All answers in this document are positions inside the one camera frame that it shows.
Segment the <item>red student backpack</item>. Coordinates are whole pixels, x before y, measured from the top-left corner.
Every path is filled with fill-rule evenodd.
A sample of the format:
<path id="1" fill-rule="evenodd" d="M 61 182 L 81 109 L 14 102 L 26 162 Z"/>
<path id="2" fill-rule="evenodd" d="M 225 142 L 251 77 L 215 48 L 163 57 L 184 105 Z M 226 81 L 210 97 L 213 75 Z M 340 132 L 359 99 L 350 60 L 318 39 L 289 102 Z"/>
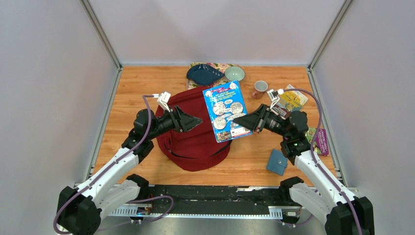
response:
<path id="1" fill-rule="evenodd" d="M 178 106 L 186 114 L 200 118 L 203 123 L 189 132 L 168 131 L 157 137 L 158 146 L 173 163 L 187 171 L 200 171 L 221 163 L 231 149 L 232 141 L 217 142 L 199 86 L 170 97 L 168 105 Z"/>

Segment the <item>blue treehouse book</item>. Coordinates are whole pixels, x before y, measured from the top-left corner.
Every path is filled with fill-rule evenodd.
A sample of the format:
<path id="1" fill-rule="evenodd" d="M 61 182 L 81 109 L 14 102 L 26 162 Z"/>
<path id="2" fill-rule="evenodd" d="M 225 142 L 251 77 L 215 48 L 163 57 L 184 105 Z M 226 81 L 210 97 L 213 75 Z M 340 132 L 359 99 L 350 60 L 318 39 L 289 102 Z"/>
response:
<path id="1" fill-rule="evenodd" d="M 238 81 L 232 81 L 203 91 L 203 97 L 218 143 L 251 135 L 249 129 L 233 122 L 247 114 Z"/>

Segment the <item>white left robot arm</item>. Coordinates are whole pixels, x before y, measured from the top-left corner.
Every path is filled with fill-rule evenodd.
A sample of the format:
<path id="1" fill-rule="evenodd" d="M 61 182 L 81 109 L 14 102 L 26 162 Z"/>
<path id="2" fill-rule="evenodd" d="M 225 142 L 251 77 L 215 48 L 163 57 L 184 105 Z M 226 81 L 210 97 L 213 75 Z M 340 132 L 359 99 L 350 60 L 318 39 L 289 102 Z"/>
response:
<path id="1" fill-rule="evenodd" d="M 152 151 L 152 140 L 168 131 L 188 132 L 202 123 L 178 106 L 168 108 L 160 117 L 150 109 L 137 113 L 134 127 L 117 153 L 96 174 L 75 188 L 62 189 L 58 198 L 53 228 L 60 235 L 93 235 L 102 220 L 121 205 L 135 200 L 144 203 L 150 191 L 138 175 L 118 180 L 139 165 Z"/>

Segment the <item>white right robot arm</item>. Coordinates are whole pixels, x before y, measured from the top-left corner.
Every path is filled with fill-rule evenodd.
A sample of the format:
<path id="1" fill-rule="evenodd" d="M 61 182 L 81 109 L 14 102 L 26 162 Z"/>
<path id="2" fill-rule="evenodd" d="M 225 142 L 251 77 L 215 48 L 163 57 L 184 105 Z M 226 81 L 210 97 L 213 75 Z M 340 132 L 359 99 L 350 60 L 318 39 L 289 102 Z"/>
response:
<path id="1" fill-rule="evenodd" d="M 318 219 L 328 235 L 373 235 L 375 233 L 373 205 L 365 197 L 358 197 L 344 186 L 323 164 L 305 134 L 307 114 L 293 111 L 287 118 L 261 104 L 254 112 L 237 117 L 234 123 L 260 133 L 263 129 L 283 137 L 281 152 L 313 183 L 310 188 L 299 177 L 280 182 L 280 201 L 294 202 Z"/>

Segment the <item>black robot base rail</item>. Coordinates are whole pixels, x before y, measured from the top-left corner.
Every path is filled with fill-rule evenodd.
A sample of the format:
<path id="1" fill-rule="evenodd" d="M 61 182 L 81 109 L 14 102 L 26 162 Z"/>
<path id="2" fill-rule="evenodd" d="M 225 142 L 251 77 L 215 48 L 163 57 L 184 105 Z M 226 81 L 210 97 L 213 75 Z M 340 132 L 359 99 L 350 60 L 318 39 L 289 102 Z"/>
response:
<path id="1" fill-rule="evenodd" d="M 148 209 L 154 216 L 167 212 L 186 217 L 281 219 L 294 224 L 303 210 L 279 187 L 154 185 L 138 195 L 139 200 L 152 197 Z"/>

